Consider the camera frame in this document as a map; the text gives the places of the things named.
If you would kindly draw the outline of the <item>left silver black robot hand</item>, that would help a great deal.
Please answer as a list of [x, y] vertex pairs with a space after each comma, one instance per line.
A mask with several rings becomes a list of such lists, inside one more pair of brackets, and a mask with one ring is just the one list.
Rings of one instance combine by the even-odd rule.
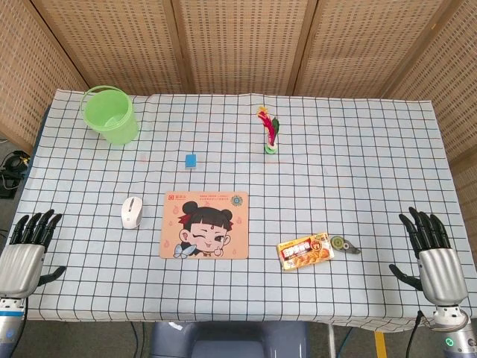
[[1, 253], [2, 298], [27, 298], [37, 287], [53, 282], [65, 273], [65, 266], [59, 266], [50, 274], [42, 273], [45, 255], [62, 217], [61, 213], [50, 209], [18, 220]]

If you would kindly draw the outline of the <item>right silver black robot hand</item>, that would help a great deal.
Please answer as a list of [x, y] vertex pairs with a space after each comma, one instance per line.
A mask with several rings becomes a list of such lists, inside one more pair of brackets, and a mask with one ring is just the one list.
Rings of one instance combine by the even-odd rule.
[[389, 269], [399, 281], [421, 291], [435, 306], [458, 306], [468, 297], [468, 290], [461, 261], [450, 245], [443, 222], [434, 214], [413, 207], [408, 210], [412, 218], [401, 213], [399, 219], [408, 232], [419, 276], [407, 275], [394, 264]]

